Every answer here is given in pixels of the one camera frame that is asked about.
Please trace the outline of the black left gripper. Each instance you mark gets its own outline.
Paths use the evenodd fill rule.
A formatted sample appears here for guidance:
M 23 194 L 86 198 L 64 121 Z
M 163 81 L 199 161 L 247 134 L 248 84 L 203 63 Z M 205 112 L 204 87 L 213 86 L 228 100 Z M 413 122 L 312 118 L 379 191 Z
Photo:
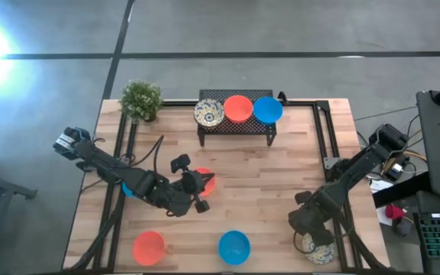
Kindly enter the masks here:
M 209 179 L 215 176 L 214 173 L 200 173 L 190 170 L 190 158 L 187 154 L 181 154 L 170 163 L 171 172 L 182 170 L 181 179 L 172 183 L 173 198 L 170 201 L 167 216 L 183 216 L 192 204 L 195 205 L 198 213 L 207 212 L 209 204 L 200 198 L 200 188 L 204 188 Z

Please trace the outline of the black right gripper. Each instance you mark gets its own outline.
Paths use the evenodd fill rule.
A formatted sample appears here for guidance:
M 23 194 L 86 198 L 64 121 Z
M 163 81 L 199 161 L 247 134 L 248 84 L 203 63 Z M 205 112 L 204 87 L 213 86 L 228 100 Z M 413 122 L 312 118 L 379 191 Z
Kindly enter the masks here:
M 335 243 L 337 238 L 325 227 L 325 223 L 338 216 L 338 191 L 317 189 L 314 193 L 298 192 L 294 199 L 299 208 L 288 214 L 288 222 L 295 232 L 310 234 L 316 247 Z

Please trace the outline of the orange mini bowl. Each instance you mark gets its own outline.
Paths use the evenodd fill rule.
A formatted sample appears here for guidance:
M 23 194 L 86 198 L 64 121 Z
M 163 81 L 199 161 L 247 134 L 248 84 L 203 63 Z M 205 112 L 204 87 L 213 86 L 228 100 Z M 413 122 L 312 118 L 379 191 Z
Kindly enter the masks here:
M 254 106 L 249 98 L 243 95 L 233 95 L 225 100 L 224 110 L 230 122 L 243 123 L 252 116 Z
M 213 173 L 210 169 L 205 167 L 198 167 L 195 169 L 195 171 L 198 171 L 200 173 Z M 209 195 L 215 189 L 215 185 L 216 185 L 216 178 L 214 176 L 211 179 L 209 179 L 209 182 L 206 184 L 204 188 L 200 188 L 201 191 L 200 196 L 204 197 Z
M 134 240 L 132 255 L 141 266 L 157 264 L 165 255 L 163 236 L 156 231 L 141 233 Z

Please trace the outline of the yellow blue patterned bowl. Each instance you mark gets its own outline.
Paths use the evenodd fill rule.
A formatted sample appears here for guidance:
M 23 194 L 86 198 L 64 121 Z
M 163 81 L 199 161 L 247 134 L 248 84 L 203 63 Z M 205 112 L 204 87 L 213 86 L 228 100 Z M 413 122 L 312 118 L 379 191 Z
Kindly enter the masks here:
M 335 257 L 335 244 L 317 246 L 313 242 L 310 234 L 302 237 L 302 252 L 307 259 L 313 264 L 324 265 L 329 264 Z
M 202 99 L 193 109 L 193 118 L 203 128 L 216 128 L 225 120 L 223 104 L 216 99 Z

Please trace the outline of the black perforated metal rack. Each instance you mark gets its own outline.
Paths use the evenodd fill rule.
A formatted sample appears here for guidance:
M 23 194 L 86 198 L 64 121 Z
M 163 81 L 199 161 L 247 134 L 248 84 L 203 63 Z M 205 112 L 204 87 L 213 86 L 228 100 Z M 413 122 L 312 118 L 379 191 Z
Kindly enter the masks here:
M 243 95 L 254 104 L 260 98 L 273 97 L 273 91 L 267 89 L 201 89 L 199 91 L 199 99 L 215 99 L 220 103 L 224 103 L 227 98 L 233 95 Z M 276 124 L 263 125 L 252 115 L 246 122 L 242 123 L 234 123 L 225 118 L 215 128 L 207 129 L 198 126 L 197 134 L 201 147 L 205 146 L 206 135 L 264 135 L 267 138 L 267 145 L 270 147 L 277 135 L 277 128 Z

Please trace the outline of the white paper sheet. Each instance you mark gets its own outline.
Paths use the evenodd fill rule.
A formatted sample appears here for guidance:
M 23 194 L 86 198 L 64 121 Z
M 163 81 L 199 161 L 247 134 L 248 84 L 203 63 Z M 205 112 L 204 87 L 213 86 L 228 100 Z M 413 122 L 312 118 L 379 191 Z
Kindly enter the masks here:
M 372 179 L 370 181 L 370 190 L 372 193 L 377 193 L 381 190 L 392 187 L 393 184 L 391 182 L 387 182 L 386 180 L 376 180 Z
M 393 208 L 391 205 L 386 205 L 377 209 L 377 217 L 379 223 L 382 225 L 391 226 L 393 224 Z

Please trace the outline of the red cloth bundle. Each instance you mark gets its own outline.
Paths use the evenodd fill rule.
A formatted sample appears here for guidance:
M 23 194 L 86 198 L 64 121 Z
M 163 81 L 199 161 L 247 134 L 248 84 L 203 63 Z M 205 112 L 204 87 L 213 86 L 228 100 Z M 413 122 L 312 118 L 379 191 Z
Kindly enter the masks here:
M 394 206 L 394 205 L 386 205 L 384 214 L 387 218 L 390 220 L 397 220 L 399 218 L 402 218 L 406 213 L 403 209 Z

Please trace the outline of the small dark grey device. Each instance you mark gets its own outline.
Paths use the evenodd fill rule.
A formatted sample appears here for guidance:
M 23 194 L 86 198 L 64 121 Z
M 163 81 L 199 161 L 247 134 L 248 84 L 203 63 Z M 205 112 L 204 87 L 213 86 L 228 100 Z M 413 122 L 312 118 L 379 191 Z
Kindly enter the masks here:
M 406 237 L 411 232 L 412 227 L 413 222 L 407 217 L 392 220 L 393 232 L 400 237 Z

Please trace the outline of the black flat bar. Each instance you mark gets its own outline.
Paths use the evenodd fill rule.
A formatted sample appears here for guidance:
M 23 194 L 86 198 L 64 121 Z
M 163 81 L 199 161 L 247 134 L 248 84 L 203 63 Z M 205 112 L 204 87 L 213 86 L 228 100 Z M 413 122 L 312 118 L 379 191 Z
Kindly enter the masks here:
M 428 172 L 420 173 L 404 182 L 377 191 L 373 194 L 373 199 L 376 208 L 380 208 L 395 201 L 414 196 L 418 191 L 432 191 Z

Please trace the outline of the black power adapter box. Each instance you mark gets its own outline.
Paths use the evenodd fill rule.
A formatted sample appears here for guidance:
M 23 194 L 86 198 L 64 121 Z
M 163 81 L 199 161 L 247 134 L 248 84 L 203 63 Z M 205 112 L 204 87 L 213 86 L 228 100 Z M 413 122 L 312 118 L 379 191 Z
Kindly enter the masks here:
M 403 162 L 389 162 L 383 166 L 383 177 L 391 180 L 397 181 L 402 174 L 405 172 L 406 167 L 408 166 L 408 161 Z

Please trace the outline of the green potted plant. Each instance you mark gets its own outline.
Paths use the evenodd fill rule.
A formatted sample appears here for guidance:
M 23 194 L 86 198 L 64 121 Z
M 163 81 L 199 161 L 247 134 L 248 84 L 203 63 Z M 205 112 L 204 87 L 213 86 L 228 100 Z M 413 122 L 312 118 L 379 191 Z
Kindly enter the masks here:
M 131 80 L 122 90 L 121 112 L 133 121 L 152 122 L 157 118 L 163 100 L 162 89 L 143 80 Z

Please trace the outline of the black metal table frame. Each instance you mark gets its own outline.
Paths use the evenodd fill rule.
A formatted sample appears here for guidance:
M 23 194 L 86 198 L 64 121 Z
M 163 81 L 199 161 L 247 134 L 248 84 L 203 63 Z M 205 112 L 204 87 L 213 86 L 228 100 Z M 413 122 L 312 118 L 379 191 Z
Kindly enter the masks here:
M 116 230 L 97 250 L 89 273 L 289 275 L 365 266 L 348 239 L 340 240 L 331 263 L 310 263 L 297 251 L 299 241 L 287 221 L 296 208 L 294 196 L 324 182 L 324 158 L 349 158 L 358 152 L 347 99 L 290 100 L 270 147 L 263 135 L 209 135 L 201 147 L 193 106 L 191 101 L 168 101 L 156 121 L 133 127 L 117 101 L 103 102 L 96 129 L 101 149 L 143 158 L 155 140 L 163 138 L 158 158 L 145 160 L 144 168 L 158 165 L 170 176 L 170 161 L 188 154 L 194 167 L 215 173 L 216 186 L 207 198 L 210 210 L 191 211 L 181 218 L 169 218 L 162 209 L 127 198 Z M 226 264 L 218 255 L 219 239 L 232 230 L 245 233 L 251 244 L 250 256 L 241 265 Z M 135 238 L 146 231 L 160 233 L 165 242 L 165 255 L 152 266 L 141 266 L 132 255 Z

